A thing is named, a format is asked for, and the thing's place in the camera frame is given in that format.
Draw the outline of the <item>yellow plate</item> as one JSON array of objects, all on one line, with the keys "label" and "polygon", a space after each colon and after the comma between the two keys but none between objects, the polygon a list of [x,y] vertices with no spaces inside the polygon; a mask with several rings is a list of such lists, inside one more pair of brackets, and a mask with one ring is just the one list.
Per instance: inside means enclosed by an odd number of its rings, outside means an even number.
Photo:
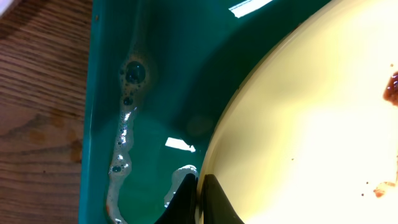
[{"label": "yellow plate", "polygon": [[396,223],[397,1],[332,1],[255,69],[201,174],[245,223]]}]

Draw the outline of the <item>teal plastic tray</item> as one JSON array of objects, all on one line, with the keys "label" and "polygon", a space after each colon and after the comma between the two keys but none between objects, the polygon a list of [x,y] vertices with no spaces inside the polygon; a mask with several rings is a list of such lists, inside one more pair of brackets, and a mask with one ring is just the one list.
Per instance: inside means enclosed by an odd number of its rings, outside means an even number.
[{"label": "teal plastic tray", "polygon": [[80,223],[155,223],[256,64],[325,0],[95,1]]}]

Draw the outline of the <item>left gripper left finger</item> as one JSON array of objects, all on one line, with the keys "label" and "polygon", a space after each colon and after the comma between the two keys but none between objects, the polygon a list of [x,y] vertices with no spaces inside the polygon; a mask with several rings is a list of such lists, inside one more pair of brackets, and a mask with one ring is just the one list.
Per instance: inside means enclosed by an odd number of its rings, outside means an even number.
[{"label": "left gripper left finger", "polygon": [[187,174],[155,224],[195,224],[197,178]]}]

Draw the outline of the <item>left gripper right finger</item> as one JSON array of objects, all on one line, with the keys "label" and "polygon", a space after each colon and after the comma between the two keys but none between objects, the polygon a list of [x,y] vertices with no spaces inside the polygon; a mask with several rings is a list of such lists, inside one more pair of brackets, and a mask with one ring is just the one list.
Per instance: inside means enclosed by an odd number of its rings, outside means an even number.
[{"label": "left gripper right finger", "polygon": [[204,224],[244,224],[213,174],[204,178],[201,205]]}]

